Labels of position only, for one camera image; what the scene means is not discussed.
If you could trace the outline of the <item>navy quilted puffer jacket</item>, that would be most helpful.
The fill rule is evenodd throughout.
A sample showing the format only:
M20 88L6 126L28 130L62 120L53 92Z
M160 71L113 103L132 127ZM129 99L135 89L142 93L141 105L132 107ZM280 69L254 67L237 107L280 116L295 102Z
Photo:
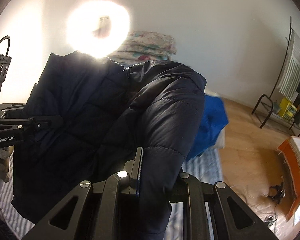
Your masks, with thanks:
M73 52L51 54L21 116L58 115L13 153L12 205L37 223L83 180L105 180L143 148L136 239L163 239L168 197L190 152L206 79L173 61L124 67Z

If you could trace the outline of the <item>orange white box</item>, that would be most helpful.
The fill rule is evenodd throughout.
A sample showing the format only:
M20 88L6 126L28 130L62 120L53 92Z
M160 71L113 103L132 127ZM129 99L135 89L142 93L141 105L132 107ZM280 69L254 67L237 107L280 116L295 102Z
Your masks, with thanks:
M300 206L300 137L291 136L286 139L276 149L276 152L283 156L284 163L288 167L293 202L286 215L286 220L290 220Z

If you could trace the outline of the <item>striped hanging towel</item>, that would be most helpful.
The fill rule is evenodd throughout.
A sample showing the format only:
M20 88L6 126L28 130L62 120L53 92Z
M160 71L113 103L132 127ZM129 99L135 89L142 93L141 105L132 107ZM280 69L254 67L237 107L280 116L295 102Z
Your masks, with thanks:
M283 72L277 89L288 100L292 100L300 82L300 37L292 30Z

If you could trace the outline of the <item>floral folded blanket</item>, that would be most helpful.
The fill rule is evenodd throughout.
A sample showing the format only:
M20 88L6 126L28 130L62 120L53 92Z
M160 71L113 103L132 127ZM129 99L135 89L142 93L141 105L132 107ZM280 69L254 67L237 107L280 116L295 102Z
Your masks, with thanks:
M108 55L120 64L170 60L177 53L171 35L150 31L131 31L121 46Z

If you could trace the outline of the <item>blue white garment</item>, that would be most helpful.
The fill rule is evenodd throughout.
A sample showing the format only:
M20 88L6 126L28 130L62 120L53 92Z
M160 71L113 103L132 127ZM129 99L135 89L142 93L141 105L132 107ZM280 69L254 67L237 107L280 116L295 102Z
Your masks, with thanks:
M205 94L203 117L186 160L201 155L208 148L224 148L225 127L228 123L223 100L218 96Z

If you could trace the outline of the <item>yellow box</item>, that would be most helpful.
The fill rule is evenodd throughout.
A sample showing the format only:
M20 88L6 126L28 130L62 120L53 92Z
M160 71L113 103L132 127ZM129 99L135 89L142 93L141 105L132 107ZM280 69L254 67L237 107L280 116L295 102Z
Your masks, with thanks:
M294 118L294 115L297 112L297 108L289 101L287 98L283 98L280 102L280 110L279 110L279 117L282 119L291 122Z

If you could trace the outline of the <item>blue striped bed sheet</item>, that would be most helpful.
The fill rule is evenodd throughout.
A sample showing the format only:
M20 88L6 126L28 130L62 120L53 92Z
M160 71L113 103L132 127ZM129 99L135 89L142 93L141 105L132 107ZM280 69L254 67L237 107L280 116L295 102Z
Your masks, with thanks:
M201 182L214 184L223 179L219 152L208 148L201 155L185 161L182 165L187 172ZM12 206L13 180L3 183L0 190L0 231L4 239L22 239L34 224L23 218ZM165 231L164 239L183 239L183 204L172 203L172 212Z

